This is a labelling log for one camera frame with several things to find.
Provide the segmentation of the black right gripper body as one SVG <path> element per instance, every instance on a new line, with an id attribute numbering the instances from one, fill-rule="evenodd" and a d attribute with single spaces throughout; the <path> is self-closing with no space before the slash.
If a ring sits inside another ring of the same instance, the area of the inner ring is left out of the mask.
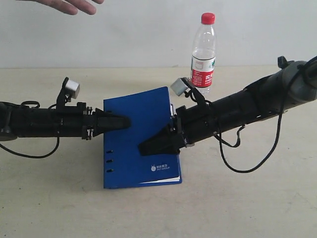
<path id="1" fill-rule="evenodd" d="M 167 129 L 167 148 L 181 149 L 219 134 L 217 119 L 210 105 L 177 108 Z"/>

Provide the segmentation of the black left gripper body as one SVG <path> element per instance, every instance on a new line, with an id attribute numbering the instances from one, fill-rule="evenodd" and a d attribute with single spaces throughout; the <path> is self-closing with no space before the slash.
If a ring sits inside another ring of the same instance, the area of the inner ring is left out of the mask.
<path id="1" fill-rule="evenodd" d="M 86 103 L 76 106 L 58 104 L 58 135 L 60 137 L 80 137 L 91 140 L 96 130 L 97 114 Z"/>

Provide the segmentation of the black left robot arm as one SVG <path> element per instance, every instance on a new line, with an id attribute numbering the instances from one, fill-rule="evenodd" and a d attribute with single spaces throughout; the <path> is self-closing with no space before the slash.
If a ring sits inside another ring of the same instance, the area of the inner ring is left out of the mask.
<path id="1" fill-rule="evenodd" d="M 95 111 L 79 102 L 75 106 L 31 108 L 9 102 L 0 103 L 0 140 L 17 138 L 80 137 L 90 140 L 109 131 L 127 129 L 127 116 Z"/>

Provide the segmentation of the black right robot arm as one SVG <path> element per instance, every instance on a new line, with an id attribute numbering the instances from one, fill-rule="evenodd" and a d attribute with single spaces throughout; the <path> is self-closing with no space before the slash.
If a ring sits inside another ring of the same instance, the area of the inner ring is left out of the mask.
<path id="1" fill-rule="evenodd" d="M 138 145 L 140 154 L 178 154 L 183 147 L 316 100 L 316 58 L 287 61 L 281 56 L 278 67 L 278 72 L 214 102 L 209 102 L 188 78 L 178 78 L 171 89 L 178 96 L 190 97 L 196 105 L 177 108 L 168 124 Z"/>

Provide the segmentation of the person's bare hand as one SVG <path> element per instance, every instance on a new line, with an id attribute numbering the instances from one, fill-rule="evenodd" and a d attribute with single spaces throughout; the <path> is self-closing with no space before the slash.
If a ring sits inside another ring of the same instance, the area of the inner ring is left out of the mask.
<path id="1" fill-rule="evenodd" d="M 104 0 L 25 0 L 47 6 L 67 15 L 76 15 L 79 11 L 87 15 L 95 15 L 97 8 L 93 5 L 103 4 Z"/>

